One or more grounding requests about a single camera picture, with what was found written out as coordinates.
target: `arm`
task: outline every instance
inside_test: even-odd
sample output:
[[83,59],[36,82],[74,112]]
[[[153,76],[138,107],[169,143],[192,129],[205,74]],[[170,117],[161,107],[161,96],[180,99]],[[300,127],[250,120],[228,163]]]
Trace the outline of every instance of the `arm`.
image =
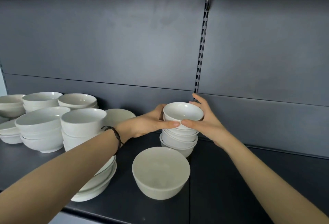
[[183,120],[223,148],[275,224],[324,224],[329,218],[278,176],[244,144],[231,135],[212,113],[205,99],[193,94],[205,116],[203,121]]
[[[116,127],[121,141],[178,122],[161,121],[159,105],[150,113]],[[36,168],[0,194],[0,223],[48,223],[116,153],[118,140],[108,130]]]

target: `bracelet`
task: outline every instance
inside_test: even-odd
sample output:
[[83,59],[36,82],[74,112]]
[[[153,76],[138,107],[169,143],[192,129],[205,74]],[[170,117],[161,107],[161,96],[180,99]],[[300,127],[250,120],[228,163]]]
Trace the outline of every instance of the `bracelet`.
[[103,126],[103,127],[101,128],[101,130],[102,130],[104,127],[106,127],[106,129],[105,129],[104,131],[107,131],[107,130],[113,130],[115,137],[118,139],[118,149],[117,149],[117,152],[115,153],[115,155],[116,155],[116,154],[118,153],[119,149],[121,148],[121,144],[124,145],[124,143],[121,142],[120,135],[119,135],[119,133],[117,132],[117,130],[114,129],[114,127],[112,127],[112,126]]

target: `person's right arm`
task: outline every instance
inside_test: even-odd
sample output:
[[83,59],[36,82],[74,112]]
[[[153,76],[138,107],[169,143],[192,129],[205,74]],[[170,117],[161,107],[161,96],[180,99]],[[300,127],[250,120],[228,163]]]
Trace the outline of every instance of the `person's right arm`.
[[190,102],[204,112],[203,121],[185,119],[182,124],[200,131],[223,148],[245,182],[275,224],[328,224],[329,218],[278,176],[243,143],[230,134],[211,111],[205,99]]

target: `gray wall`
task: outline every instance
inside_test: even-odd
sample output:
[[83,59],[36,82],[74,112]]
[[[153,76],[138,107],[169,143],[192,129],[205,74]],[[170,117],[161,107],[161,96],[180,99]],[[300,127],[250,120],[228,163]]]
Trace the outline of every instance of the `gray wall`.
[[[0,0],[8,93],[191,100],[205,0]],[[251,145],[329,156],[329,0],[212,0],[199,93]]]

